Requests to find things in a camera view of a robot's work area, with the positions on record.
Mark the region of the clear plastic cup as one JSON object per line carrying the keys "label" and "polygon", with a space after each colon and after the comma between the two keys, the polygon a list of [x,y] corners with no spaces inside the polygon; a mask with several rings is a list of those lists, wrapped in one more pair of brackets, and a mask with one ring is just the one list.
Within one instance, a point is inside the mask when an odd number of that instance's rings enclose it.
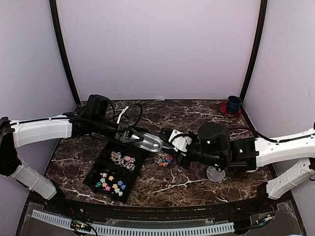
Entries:
{"label": "clear plastic cup", "polygon": [[173,157],[166,153],[156,153],[154,160],[159,167],[168,167],[174,161]]}

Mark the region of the metal scoop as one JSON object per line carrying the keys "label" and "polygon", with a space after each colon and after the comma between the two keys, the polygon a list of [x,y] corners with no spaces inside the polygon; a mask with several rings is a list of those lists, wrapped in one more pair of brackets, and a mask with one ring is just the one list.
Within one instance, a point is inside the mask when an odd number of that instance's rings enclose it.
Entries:
{"label": "metal scoop", "polygon": [[150,133],[147,132],[139,132],[140,136],[137,134],[133,134],[131,136],[131,140],[134,146],[144,149],[149,152],[159,152],[163,148],[163,141]]}

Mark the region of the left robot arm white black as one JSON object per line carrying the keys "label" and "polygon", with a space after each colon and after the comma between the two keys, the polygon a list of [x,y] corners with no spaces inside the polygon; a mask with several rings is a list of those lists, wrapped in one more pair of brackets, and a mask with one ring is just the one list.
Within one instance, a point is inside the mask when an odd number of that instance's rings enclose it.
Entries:
{"label": "left robot arm white black", "polygon": [[88,119],[72,112],[50,118],[32,120],[0,119],[0,174],[16,179],[21,185],[50,201],[50,206],[58,214],[69,211],[69,202],[63,192],[49,179],[22,160],[17,149],[24,146],[39,146],[56,143],[60,139],[77,138],[97,133],[114,138],[118,133],[139,131],[135,125],[124,127],[105,119]]}

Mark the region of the black three-compartment candy tray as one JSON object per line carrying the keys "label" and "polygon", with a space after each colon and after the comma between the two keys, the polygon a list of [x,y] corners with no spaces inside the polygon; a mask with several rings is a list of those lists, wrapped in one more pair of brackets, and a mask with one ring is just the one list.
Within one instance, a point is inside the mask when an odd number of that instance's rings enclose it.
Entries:
{"label": "black three-compartment candy tray", "polygon": [[[124,167],[116,165],[111,161],[111,152],[120,152],[122,156],[130,156],[135,158],[135,169],[130,171]],[[83,183],[87,185],[92,192],[99,193],[110,197],[113,201],[119,201],[125,204],[135,184],[136,179],[140,175],[140,170],[144,161],[149,156],[149,152],[138,147],[121,144],[118,142],[109,141],[100,155],[96,158],[91,170],[86,175]],[[114,173],[117,178],[120,178],[126,184],[126,192],[122,197],[115,197],[98,190],[94,185],[100,178],[101,172]]]}

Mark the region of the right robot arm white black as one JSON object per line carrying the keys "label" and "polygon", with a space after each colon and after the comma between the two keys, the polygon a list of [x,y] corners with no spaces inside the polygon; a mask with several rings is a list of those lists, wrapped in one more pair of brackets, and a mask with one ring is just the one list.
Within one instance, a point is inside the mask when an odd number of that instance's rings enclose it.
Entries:
{"label": "right robot arm white black", "polygon": [[279,199],[284,193],[303,183],[315,174],[315,129],[276,138],[267,138],[252,129],[252,138],[230,140],[229,132],[236,127],[207,122],[197,133],[183,133],[163,128],[159,138],[164,151],[184,168],[191,162],[209,165],[216,172],[254,172],[260,167],[288,160],[297,163],[275,179],[258,187],[260,194],[251,203],[255,213],[262,213],[270,199]]}

